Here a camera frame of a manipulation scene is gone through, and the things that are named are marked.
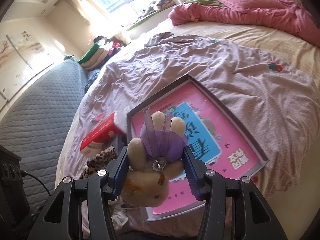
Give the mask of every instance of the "quilted fabric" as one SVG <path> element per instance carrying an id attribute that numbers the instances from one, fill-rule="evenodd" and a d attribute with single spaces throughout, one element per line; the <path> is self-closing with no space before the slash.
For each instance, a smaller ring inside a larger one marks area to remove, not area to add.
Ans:
<path id="1" fill-rule="evenodd" d="M 272 0 L 269 6 L 270 0 L 218 1 L 228 7 L 179 4 L 168 17 L 174 26 L 199 21 L 266 26 L 300 37 L 320 48 L 320 29 L 307 9 L 294 0 Z"/>
<path id="2" fill-rule="evenodd" d="M 58 158 L 73 117 L 84 96 L 83 68 L 66 60 L 33 83 L 0 122 L 0 144 L 22 158 L 22 170 L 38 177 L 52 193 Z M 24 190 L 30 207 L 48 193 L 26 176 Z"/>

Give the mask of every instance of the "black cable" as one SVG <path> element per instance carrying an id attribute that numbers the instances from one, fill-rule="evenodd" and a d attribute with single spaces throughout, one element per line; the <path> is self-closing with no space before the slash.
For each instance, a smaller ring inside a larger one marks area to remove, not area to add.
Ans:
<path id="1" fill-rule="evenodd" d="M 45 190 L 47 191 L 47 193 L 49 194 L 49 196 L 51 197 L 51 194 L 50 194 L 50 192 L 49 192 L 49 190 L 47 189 L 47 187 L 42 183 L 42 181 L 41 180 L 39 180 L 36 176 L 33 176 L 32 174 L 30 174 L 30 173 L 27 173 L 27 172 L 25 172 L 25 171 L 21 171 L 21 176 L 22 177 L 25 177 L 25 176 L 30 176 L 30 177 L 33 177 L 34 179 L 36 179 L 44 188 L 45 188 Z"/>

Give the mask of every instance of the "plush toy head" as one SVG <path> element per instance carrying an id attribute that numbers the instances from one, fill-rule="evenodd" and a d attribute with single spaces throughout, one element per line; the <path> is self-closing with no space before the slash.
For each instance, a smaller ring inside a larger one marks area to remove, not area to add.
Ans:
<path id="1" fill-rule="evenodd" d="M 161 112 L 145 114 L 140 138 L 128 145 L 133 170 L 128 171 L 121 197 L 135 206 L 157 207 L 169 194 L 169 180 L 183 172 L 182 151 L 187 145 L 185 123 Z"/>

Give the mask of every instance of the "leopard print fabric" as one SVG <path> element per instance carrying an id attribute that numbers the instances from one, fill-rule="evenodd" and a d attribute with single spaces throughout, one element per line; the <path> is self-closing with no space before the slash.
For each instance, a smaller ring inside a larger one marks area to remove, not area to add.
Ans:
<path id="1" fill-rule="evenodd" d="M 116 150 L 113 146 L 99 152 L 95 157 L 87 160 L 87 166 L 82 172 L 80 179 L 88 178 L 97 171 L 106 168 L 108 163 L 116 158 Z"/>

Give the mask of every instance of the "silver screw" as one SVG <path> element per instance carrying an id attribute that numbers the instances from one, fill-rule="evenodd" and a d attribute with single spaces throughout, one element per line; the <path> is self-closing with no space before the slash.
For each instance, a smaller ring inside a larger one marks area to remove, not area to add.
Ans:
<path id="1" fill-rule="evenodd" d="M 70 177 L 65 177 L 65 178 L 63 179 L 63 182 L 64 182 L 64 183 L 69 183 L 70 181 L 72 181 L 72 179 L 71 179 Z"/>
<path id="2" fill-rule="evenodd" d="M 251 181 L 251 179 L 249 178 L 249 177 L 242 177 L 242 181 L 244 182 L 244 183 L 249 183 L 250 181 Z"/>
<path id="3" fill-rule="evenodd" d="M 104 176 L 107 174 L 107 171 L 106 170 L 100 170 L 98 171 L 98 176 Z"/>
<path id="4" fill-rule="evenodd" d="M 208 176 L 214 176 L 216 172 L 214 170 L 207 170 L 205 174 L 207 174 Z"/>

